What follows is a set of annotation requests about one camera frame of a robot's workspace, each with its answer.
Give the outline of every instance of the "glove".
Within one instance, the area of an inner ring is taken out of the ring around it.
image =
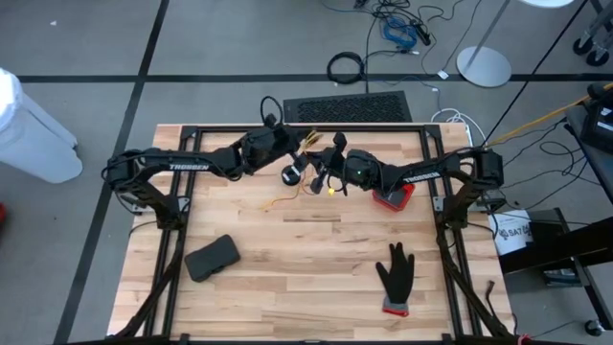
[[[408,316],[409,307],[406,301],[409,299],[409,294],[411,294],[413,288],[415,256],[410,254],[408,258],[405,257],[400,242],[396,247],[390,244],[390,253],[392,254],[392,267],[389,273],[382,263],[376,263],[375,265],[387,293],[383,301],[383,311],[394,315]]]

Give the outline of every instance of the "blue cable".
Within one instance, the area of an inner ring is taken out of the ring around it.
[[[382,20],[380,27],[384,39],[396,43],[401,49],[411,50],[418,43],[418,33],[413,25],[408,25],[402,18],[390,16]]]

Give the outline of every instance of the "yellow wire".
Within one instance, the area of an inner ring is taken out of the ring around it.
[[[298,197],[298,194],[300,193],[300,191],[302,190],[306,195],[309,196],[314,196],[314,194],[307,192],[307,190],[305,189],[305,183],[307,182],[307,180],[310,178],[310,176],[312,175],[312,173],[310,173],[308,176],[306,176],[305,178],[302,178],[301,181],[298,184],[298,187],[296,188],[296,193],[292,196],[285,196],[285,197],[277,197],[275,199],[273,199],[272,201],[266,202],[265,204],[262,205],[262,207],[260,208],[261,210],[266,210],[269,207],[272,207],[275,202],[277,201],[282,201],[282,200],[293,200],[296,197]]]
[[[604,89],[605,89],[605,90],[608,90],[608,89],[610,89],[611,87],[613,87],[613,82],[611,82],[611,83],[609,83],[609,84],[605,85],[605,86],[604,86]],[[570,103],[570,104],[568,104],[568,105],[566,105],[566,106],[563,106],[562,108],[560,108],[560,109],[558,109],[558,110],[552,111],[552,112],[550,112],[549,114],[547,114],[547,115],[545,115],[545,116],[543,116],[543,117],[541,117],[541,118],[538,118],[538,119],[536,119],[536,120],[534,120],[534,121],[532,121],[532,122],[530,122],[530,123],[527,123],[527,124],[525,124],[525,125],[523,125],[523,126],[520,126],[520,127],[516,128],[516,129],[514,129],[514,130],[510,131],[509,133],[507,133],[507,134],[505,134],[505,135],[501,136],[500,138],[498,138],[498,139],[496,139],[496,140],[494,140],[494,141],[489,142],[489,144],[487,144],[487,146],[492,146],[492,145],[498,144],[498,143],[500,143],[500,142],[502,142],[502,141],[504,141],[504,140],[506,140],[506,139],[508,139],[508,138],[510,138],[510,137],[512,137],[512,136],[514,136],[514,135],[516,135],[516,134],[517,134],[517,133],[519,133],[520,131],[522,131],[522,130],[524,130],[524,129],[526,129],[526,128],[532,127],[532,126],[536,126],[536,125],[538,125],[538,124],[540,124],[540,123],[542,123],[542,122],[544,122],[544,121],[547,121],[547,120],[549,120],[549,119],[551,119],[551,118],[553,118],[553,117],[557,116],[558,114],[560,114],[560,113],[561,113],[561,112],[563,112],[564,110],[566,110],[566,109],[570,108],[571,106],[578,105],[578,104],[580,104],[581,102],[584,102],[584,101],[586,101],[586,100],[588,100],[588,99],[589,99],[589,96],[585,96],[585,97],[581,98],[580,100],[577,100],[577,101],[575,101],[575,102],[573,102],[573,103]]]

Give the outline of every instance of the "butcher block tabletop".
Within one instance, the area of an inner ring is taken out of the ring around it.
[[[464,125],[440,127],[445,150],[468,145]],[[177,150],[181,128],[159,125],[152,145]],[[200,149],[226,147],[242,134],[207,132]],[[363,149],[397,165],[422,160],[417,133],[345,134],[345,152]],[[311,150],[332,146],[332,136],[324,133]],[[171,337],[440,340],[441,334],[453,334],[427,183],[417,183],[406,208],[395,213],[375,203],[370,192],[353,186],[349,186],[349,196],[330,196],[326,188],[320,195],[309,195],[308,187],[305,191],[287,187],[281,180],[281,169],[290,162],[291,158],[284,157],[238,182],[207,173],[196,175],[185,254],[228,234],[241,260],[202,283],[192,281],[182,263]],[[309,168],[306,185],[312,177]],[[162,172],[150,181],[167,194],[171,179],[171,172]],[[331,184],[340,186],[334,179]],[[452,181],[452,185],[456,191],[461,187],[458,181]],[[134,225],[151,220],[153,214],[137,217]],[[469,221],[488,226],[487,216],[479,213],[470,213]],[[470,225],[463,233],[474,289],[485,302],[488,281],[495,282],[491,302],[512,331],[511,307],[491,233]],[[147,298],[161,235],[155,224],[142,226],[131,235],[109,334],[123,328]],[[385,291],[375,263],[389,267],[388,244],[393,242],[402,242],[406,254],[416,257],[408,317],[381,311]],[[455,247],[450,250],[455,254]],[[458,289],[457,294],[464,332],[470,334],[465,298]],[[163,295],[158,305],[155,334],[162,330],[166,299]]]

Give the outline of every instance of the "white bucket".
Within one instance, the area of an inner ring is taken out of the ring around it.
[[[19,80],[0,69],[0,162],[51,183],[78,176],[77,140],[23,94]]]

